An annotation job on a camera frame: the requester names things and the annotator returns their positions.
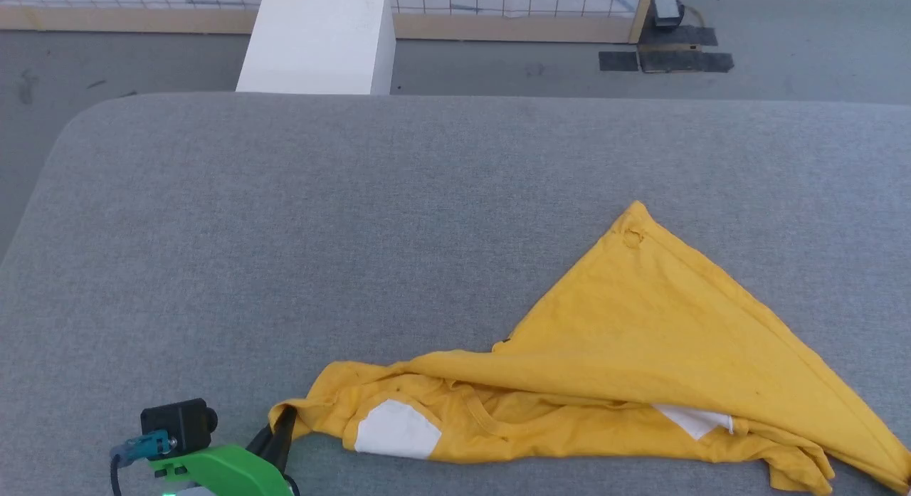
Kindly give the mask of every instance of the black cable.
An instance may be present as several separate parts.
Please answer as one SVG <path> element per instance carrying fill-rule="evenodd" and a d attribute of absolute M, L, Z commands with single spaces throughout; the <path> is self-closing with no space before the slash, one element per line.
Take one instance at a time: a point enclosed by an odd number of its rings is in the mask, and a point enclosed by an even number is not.
<path fill-rule="evenodd" d="M 286 481 L 286 482 L 288 483 L 288 485 L 290 486 L 290 492 L 291 492 L 294 496 L 300 496 L 300 490 L 299 490 L 298 487 L 297 487 L 297 483 L 294 482 L 294 479 L 293 479 L 292 477 L 290 477 L 290 476 L 287 476 L 287 473 L 282 473 L 282 476 L 284 477 L 285 481 Z"/>
<path fill-rule="evenodd" d="M 114 496 L 123 496 L 120 493 L 120 480 L 117 479 L 117 465 L 120 464 L 120 455 L 111 457 L 111 490 Z"/>

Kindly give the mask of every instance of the white platform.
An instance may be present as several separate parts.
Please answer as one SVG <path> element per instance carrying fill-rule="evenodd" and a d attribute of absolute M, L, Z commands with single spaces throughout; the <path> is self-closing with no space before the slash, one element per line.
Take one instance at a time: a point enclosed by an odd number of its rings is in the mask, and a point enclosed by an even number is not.
<path fill-rule="evenodd" d="M 387 0 L 263 0 L 237 91 L 389 94 L 395 57 Z"/>

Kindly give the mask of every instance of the yellow fabric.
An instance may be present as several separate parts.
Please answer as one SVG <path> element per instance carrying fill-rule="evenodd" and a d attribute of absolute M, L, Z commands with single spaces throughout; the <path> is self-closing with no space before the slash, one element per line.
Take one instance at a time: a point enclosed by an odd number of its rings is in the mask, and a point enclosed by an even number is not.
<path fill-rule="evenodd" d="M 442 431 L 431 460 L 660 456 L 762 458 L 772 487 L 832 492 L 826 453 L 904 495 L 911 453 L 816 353 L 710 260 L 634 202 L 491 353 L 434 352 L 391 366 L 332 363 L 294 436 L 354 448 L 387 399 Z M 733 417 L 699 440 L 651 404 Z"/>

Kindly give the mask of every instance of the gray floor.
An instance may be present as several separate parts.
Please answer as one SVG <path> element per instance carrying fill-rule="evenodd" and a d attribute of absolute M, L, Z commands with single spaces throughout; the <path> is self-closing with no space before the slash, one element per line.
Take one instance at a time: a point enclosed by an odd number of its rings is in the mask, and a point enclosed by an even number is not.
<path fill-rule="evenodd" d="M 911 104 L 911 0 L 683 2 L 718 29 L 731 73 L 602 73 L 597 45 L 400 41 L 393 91 Z M 233 90 L 246 44 L 245 36 L 0 32 L 0 256 L 66 121 L 132 92 Z"/>

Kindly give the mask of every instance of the gray table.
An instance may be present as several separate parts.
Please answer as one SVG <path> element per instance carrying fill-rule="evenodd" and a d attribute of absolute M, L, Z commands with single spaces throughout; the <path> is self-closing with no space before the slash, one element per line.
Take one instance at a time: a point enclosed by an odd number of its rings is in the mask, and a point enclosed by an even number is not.
<path fill-rule="evenodd" d="M 634 199 L 911 444 L 909 146 L 908 107 L 108 101 L 60 136 L 0 267 L 0 490 L 107 493 L 144 406 L 203 396 L 245 443 L 332 360 L 485 350 Z M 837 494 L 888 494 L 836 469 Z M 289 471 L 315 495 L 777 493 L 761 463 L 456 466 L 316 435 Z M 121 480 L 160 493 L 142 463 Z"/>

